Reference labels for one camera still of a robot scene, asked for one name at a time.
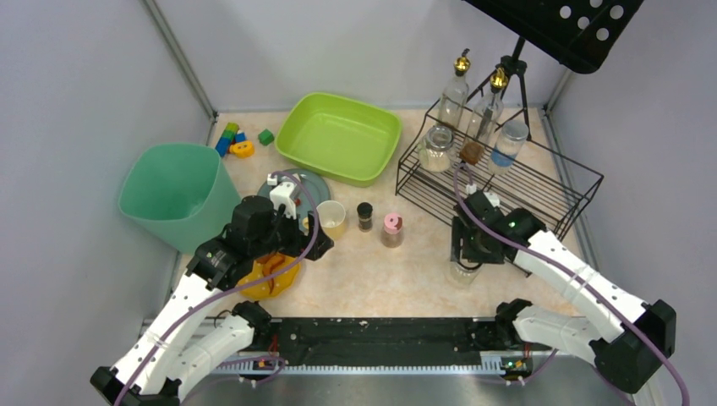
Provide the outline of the glass jar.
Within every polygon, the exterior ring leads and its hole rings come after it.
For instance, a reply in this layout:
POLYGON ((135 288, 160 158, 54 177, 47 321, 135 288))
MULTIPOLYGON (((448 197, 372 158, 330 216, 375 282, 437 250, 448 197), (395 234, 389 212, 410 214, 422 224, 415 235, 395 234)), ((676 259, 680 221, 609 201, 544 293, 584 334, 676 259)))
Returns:
POLYGON ((468 288, 481 273, 481 267, 480 263, 463 264, 450 261, 446 270, 446 280, 456 288, 468 288))
POLYGON ((429 172, 443 173, 452 165, 453 150, 453 131, 444 125, 434 125, 419 143, 419 164, 429 172))

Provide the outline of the silver lid blue label jar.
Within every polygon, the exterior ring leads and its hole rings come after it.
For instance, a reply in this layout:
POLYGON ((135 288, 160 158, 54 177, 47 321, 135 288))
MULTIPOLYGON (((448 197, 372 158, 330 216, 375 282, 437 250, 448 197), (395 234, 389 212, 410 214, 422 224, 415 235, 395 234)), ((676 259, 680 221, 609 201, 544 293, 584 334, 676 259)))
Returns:
POLYGON ((492 175, 502 175, 510 170, 528 135, 527 124, 516 119, 507 121, 501 127, 488 161, 488 169, 492 175))

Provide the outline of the gold top oil bottle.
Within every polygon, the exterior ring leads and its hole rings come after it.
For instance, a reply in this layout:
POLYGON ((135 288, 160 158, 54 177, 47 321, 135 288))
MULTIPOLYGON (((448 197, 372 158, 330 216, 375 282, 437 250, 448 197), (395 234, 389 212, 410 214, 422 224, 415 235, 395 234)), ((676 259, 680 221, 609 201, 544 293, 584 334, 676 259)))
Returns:
POLYGON ((509 82, 502 66, 490 76, 490 89, 475 104, 466 130, 466 137, 459 153, 460 160, 469 165, 477 165, 484 155, 484 143, 487 142, 502 115, 504 103, 501 99, 509 82))
POLYGON ((438 103, 437 119, 451 129, 458 129, 468 98, 466 75, 471 66, 469 52, 470 49, 465 48, 453 63, 453 76, 446 83, 438 103))

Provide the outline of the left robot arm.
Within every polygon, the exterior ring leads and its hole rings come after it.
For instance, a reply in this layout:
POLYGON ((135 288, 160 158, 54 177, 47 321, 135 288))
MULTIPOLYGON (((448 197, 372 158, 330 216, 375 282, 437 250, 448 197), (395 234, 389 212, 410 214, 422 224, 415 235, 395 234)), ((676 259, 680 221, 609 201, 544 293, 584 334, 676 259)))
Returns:
POLYGON ((189 345, 216 303, 256 286, 246 281, 254 263, 269 254, 319 260, 333 246, 318 211, 309 212, 309 231, 283 204, 251 195, 235 206, 231 221, 201 244, 172 297, 137 343, 114 365, 100 366, 90 383, 110 405, 179 405, 189 392, 231 354, 249 347, 267 317, 243 303, 216 332, 189 345))

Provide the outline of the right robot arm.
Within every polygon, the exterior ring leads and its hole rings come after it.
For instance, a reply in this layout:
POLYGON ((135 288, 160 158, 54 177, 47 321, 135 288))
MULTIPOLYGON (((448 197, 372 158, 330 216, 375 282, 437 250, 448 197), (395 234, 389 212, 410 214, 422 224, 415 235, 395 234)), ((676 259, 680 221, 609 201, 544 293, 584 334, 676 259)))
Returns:
POLYGON ((501 304, 506 336, 568 353, 610 384, 636 394, 675 352, 676 311, 616 286, 574 255, 532 212, 508 214, 481 191, 458 201, 452 256, 477 265, 510 262, 548 283, 579 315, 567 316, 524 299, 501 304))

